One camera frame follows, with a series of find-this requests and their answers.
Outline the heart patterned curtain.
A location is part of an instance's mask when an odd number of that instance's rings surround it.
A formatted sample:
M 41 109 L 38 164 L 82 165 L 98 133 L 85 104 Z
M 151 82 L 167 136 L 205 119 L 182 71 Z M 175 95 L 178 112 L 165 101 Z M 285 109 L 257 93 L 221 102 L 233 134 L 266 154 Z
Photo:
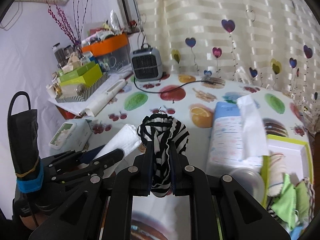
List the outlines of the heart patterned curtain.
M 306 1 L 136 2 L 166 70 L 283 92 L 319 132 L 319 20 Z

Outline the green microfiber cloth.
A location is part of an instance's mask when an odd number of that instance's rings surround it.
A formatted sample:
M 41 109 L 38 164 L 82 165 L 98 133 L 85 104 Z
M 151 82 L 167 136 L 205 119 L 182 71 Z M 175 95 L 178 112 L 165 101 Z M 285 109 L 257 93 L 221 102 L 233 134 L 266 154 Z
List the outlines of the green microfiber cloth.
M 298 221 L 296 210 L 296 189 L 291 183 L 290 176 L 284 174 L 284 186 L 279 196 L 277 196 L 271 209 L 279 216 L 281 222 L 285 224 L 288 230 L 292 230 Z

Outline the green boxes in patterned tray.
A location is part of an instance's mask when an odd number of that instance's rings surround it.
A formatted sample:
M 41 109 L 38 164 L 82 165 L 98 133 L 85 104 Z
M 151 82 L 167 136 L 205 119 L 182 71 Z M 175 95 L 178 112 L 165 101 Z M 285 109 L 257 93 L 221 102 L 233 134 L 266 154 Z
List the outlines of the green boxes in patterned tray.
M 102 72 L 99 64 L 91 61 L 57 78 L 55 101 L 85 102 L 108 78 L 107 72 Z

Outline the rolled white paper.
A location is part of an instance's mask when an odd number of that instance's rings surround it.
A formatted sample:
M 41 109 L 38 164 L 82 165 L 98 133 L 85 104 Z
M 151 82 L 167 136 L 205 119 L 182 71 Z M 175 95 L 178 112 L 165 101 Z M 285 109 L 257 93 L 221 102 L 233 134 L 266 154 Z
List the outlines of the rolled white paper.
M 88 116 L 96 117 L 101 110 L 126 86 L 127 81 L 120 79 L 113 85 L 108 87 L 85 108 L 85 113 Z

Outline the blue white tissue pack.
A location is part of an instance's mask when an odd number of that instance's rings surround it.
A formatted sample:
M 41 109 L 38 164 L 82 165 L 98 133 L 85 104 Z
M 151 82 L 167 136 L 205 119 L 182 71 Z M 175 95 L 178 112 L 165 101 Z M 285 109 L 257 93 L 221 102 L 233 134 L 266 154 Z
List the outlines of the blue white tissue pack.
M 206 173 L 219 177 L 236 168 L 260 172 L 263 157 L 246 157 L 240 111 L 236 104 L 217 102 L 209 143 Z

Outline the orange lidded storage box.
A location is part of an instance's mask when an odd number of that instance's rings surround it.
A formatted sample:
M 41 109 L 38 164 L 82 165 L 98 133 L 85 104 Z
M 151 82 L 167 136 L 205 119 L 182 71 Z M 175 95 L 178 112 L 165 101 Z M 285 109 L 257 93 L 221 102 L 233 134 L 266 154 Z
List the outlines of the orange lidded storage box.
M 81 48 L 82 52 L 91 52 L 102 72 L 118 72 L 130 64 L 130 45 L 126 33 Z

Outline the purple flower branches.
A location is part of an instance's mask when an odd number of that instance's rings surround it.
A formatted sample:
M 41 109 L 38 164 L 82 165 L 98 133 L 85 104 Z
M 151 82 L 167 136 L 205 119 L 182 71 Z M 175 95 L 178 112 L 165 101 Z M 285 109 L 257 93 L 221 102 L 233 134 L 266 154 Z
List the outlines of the purple flower branches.
M 47 11 L 60 30 L 68 37 L 74 48 L 81 51 L 82 31 L 88 11 L 89 0 L 44 0 Z

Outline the white striped towel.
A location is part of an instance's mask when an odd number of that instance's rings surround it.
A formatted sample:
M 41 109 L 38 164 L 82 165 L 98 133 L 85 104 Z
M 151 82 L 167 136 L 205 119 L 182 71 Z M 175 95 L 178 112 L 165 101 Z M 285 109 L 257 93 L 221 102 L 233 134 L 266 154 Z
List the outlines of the white striped towel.
M 280 195 L 284 186 L 284 174 L 287 173 L 285 156 L 281 152 L 274 152 L 270 156 L 269 163 L 269 183 L 267 195 L 276 197 Z

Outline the clear plastic round container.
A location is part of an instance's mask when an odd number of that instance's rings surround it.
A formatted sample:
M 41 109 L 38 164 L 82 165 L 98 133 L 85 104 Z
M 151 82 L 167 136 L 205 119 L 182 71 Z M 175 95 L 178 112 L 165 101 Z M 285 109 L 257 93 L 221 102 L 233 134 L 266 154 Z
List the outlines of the clear plastic round container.
M 261 175 L 250 168 L 236 168 L 229 174 L 233 177 L 255 200 L 263 203 L 265 184 Z

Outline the grey portable heater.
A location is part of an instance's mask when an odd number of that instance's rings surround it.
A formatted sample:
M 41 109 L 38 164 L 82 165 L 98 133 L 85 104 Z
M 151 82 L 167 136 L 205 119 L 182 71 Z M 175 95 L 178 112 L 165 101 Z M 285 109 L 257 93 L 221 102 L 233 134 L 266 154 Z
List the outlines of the grey portable heater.
M 163 76 L 163 64 L 159 50 L 144 43 L 130 53 L 131 67 L 140 82 L 159 80 Z

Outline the wet wipes pack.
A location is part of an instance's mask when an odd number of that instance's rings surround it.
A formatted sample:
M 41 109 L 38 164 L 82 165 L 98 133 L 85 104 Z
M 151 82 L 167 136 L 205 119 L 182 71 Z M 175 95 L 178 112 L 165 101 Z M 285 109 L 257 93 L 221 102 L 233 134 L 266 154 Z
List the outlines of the wet wipes pack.
M 71 119 L 64 122 L 49 142 L 54 153 L 81 151 L 85 148 L 92 134 L 90 124 L 86 119 Z

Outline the lime green cardboard tray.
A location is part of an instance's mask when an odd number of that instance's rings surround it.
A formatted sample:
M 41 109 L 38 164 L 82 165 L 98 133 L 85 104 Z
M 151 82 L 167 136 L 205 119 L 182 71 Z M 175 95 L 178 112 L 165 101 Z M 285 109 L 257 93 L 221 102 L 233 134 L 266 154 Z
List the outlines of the lime green cardboard tray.
M 284 155 L 286 172 L 292 184 L 298 184 L 303 178 L 309 178 L 310 183 L 314 183 L 313 160 L 307 141 L 268 135 L 267 143 L 270 153 L 280 152 Z

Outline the green patterned cloth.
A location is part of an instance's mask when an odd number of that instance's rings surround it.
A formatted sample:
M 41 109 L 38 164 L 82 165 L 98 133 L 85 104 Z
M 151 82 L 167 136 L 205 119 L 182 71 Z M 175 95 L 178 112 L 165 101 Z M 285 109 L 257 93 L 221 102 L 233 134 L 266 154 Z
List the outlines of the green patterned cloth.
M 315 191 L 309 178 L 302 179 L 296 186 L 296 210 L 301 223 L 309 224 L 314 217 Z

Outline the black white striped cloth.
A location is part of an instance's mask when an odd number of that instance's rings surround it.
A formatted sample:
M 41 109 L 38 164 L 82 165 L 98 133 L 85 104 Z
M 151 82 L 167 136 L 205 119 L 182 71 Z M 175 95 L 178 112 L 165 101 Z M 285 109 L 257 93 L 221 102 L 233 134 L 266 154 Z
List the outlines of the black white striped cloth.
M 267 206 L 266 211 L 278 222 L 281 222 L 279 216 L 271 209 L 270 206 Z

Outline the white plastic bag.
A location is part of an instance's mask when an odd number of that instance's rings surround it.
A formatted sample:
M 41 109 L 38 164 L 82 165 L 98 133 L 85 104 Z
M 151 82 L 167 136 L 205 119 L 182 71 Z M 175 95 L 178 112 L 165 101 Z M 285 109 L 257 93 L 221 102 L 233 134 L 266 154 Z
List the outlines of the white plastic bag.
M 236 105 L 241 116 L 244 160 L 258 161 L 263 156 L 269 155 L 267 136 L 262 118 L 254 99 L 250 95 L 238 98 Z

